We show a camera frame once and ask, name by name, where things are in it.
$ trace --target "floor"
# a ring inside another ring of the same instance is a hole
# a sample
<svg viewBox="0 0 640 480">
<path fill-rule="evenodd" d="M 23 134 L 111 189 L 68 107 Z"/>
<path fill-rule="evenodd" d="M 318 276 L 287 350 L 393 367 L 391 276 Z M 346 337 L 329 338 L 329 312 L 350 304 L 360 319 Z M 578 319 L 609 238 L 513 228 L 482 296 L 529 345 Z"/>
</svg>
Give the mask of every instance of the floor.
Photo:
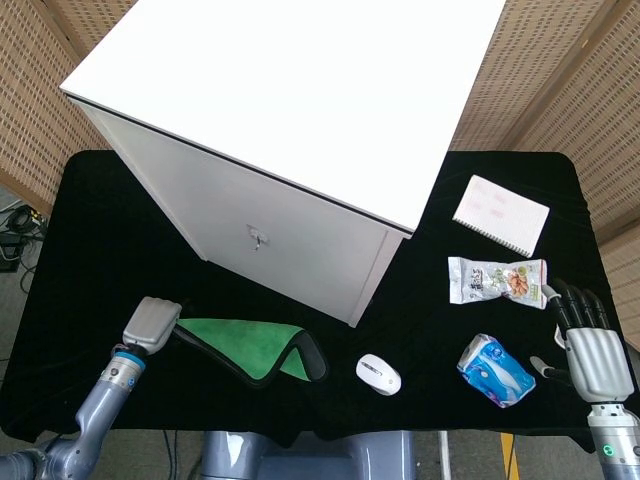
<svg viewBox="0 0 640 480">
<path fill-rule="evenodd" d="M 8 192 L 0 190 L 0 210 L 13 199 Z M 39 248 L 34 248 L 24 257 L 25 263 L 35 265 L 38 254 Z M 0 274 L 0 359 L 8 358 L 11 353 L 26 301 L 26 295 L 20 289 L 23 272 L 21 267 L 17 273 Z M 29 282 L 30 278 L 26 278 L 27 288 Z M 640 364 L 635 352 L 633 360 L 634 366 Z M 5 367 L 6 361 L 0 361 L 0 379 L 4 377 Z M 172 444 L 173 432 L 169 433 Z M 41 440 L 51 436 L 51 433 L 45 432 Z M 416 433 L 414 438 L 418 479 L 440 479 L 437 433 Z M 453 431 L 449 432 L 449 444 L 454 480 L 506 478 L 499 433 Z M 189 470 L 199 457 L 201 445 L 201 433 L 179 432 L 178 478 L 187 478 Z M 9 438 L 0 432 L 0 452 L 8 453 L 27 447 L 30 444 Z M 515 452 L 518 475 L 512 473 L 511 480 L 602 478 L 597 458 L 584 453 L 567 438 L 518 436 Z M 161 431 L 112 431 L 105 440 L 103 453 L 92 479 L 160 479 L 167 476 L 168 472 L 169 460 Z"/>
</svg>

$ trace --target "spiral binding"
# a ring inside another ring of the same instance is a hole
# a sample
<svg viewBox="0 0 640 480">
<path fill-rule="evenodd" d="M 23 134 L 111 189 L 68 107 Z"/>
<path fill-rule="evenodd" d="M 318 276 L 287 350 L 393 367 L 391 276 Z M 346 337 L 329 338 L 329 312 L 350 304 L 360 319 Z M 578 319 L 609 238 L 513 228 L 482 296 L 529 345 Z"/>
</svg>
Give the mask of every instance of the spiral binding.
<svg viewBox="0 0 640 480">
<path fill-rule="evenodd" d="M 467 223 L 463 220 L 460 220 L 458 218 L 453 219 L 454 221 L 458 222 L 460 225 L 463 225 L 465 227 L 467 227 L 469 230 L 473 230 L 474 232 L 479 233 L 480 235 L 483 235 L 491 240 L 493 240 L 496 243 L 499 243 L 500 245 L 507 247 L 511 250 L 513 250 L 514 252 L 519 253 L 522 256 L 525 256 L 527 258 L 531 257 L 532 253 L 531 252 L 527 252 L 526 250 L 524 250 L 523 248 L 517 247 L 515 246 L 513 243 L 507 242 L 499 237 L 496 237 L 495 235 L 491 235 L 490 233 L 485 232 L 484 230 L 482 230 L 481 228 L 476 227 L 475 225 L 471 225 L 470 223 Z"/>
</svg>

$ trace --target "food package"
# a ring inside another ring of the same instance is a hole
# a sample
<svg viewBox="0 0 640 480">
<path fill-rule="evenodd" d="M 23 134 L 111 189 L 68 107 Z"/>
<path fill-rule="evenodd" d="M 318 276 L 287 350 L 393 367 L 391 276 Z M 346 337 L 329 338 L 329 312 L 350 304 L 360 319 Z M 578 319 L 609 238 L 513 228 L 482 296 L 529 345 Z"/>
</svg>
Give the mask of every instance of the food package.
<svg viewBox="0 0 640 480">
<path fill-rule="evenodd" d="M 449 257 L 449 302 L 470 303 L 507 297 L 514 302 L 544 309 L 547 298 L 547 262 L 477 262 Z"/>
<path fill-rule="evenodd" d="M 500 408 L 518 403 L 533 390 L 536 380 L 509 355 L 495 338 L 479 333 L 465 349 L 458 371 L 472 387 Z"/>
</svg>

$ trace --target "computer mouse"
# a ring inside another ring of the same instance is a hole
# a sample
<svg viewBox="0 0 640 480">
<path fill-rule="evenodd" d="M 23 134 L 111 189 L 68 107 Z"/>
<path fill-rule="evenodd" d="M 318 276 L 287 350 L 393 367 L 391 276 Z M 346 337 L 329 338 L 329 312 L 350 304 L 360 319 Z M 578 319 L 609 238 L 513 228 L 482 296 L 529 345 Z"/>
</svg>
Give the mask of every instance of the computer mouse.
<svg viewBox="0 0 640 480">
<path fill-rule="evenodd" d="M 402 379 L 391 365 L 367 353 L 356 365 L 356 375 L 380 395 L 394 395 L 402 386 Z"/>
</svg>

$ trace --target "cabinet door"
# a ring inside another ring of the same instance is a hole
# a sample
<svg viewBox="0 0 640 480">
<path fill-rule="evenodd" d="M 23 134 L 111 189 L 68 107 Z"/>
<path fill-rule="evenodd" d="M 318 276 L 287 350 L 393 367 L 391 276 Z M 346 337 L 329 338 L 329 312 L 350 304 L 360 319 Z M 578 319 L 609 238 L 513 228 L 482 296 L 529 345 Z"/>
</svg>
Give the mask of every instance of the cabinet door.
<svg viewBox="0 0 640 480">
<path fill-rule="evenodd" d="M 82 107 L 202 259 L 355 326 L 395 253 L 398 233 L 210 152 Z M 257 251 L 256 234 L 263 239 Z"/>
</svg>

